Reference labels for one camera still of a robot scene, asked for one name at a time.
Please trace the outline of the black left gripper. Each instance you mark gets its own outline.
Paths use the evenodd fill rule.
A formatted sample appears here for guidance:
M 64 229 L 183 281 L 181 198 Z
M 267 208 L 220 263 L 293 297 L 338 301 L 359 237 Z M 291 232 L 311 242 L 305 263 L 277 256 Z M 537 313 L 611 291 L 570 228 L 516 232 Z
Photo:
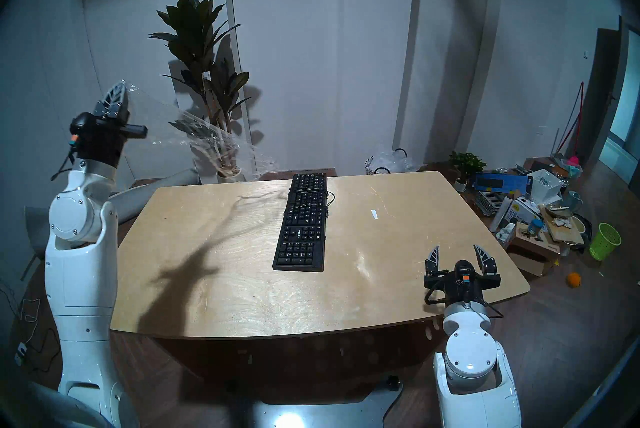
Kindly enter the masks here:
M 129 120 L 129 100 L 125 81 L 114 84 L 95 105 L 95 115 L 83 112 L 70 124 L 70 160 L 92 160 L 117 168 L 125 143 L 145 139 L 148 128 L 122 124 Z

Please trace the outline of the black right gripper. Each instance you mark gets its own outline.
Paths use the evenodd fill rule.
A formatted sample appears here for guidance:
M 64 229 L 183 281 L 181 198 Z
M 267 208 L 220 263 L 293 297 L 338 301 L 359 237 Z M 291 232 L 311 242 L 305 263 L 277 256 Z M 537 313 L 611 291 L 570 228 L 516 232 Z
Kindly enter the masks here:
M 495 259 L 480 245 L 474 244 L 474 252 L 482 274 L 478 274 L 470 262 L 458 261 L 454 270 L 439 269 L 439 248 L 435 246 L 425 262 L 424 286 L 428 292 L 426 304 L 488 304 L 483 298 L 484 290 L 498 288 L 501 276 Z

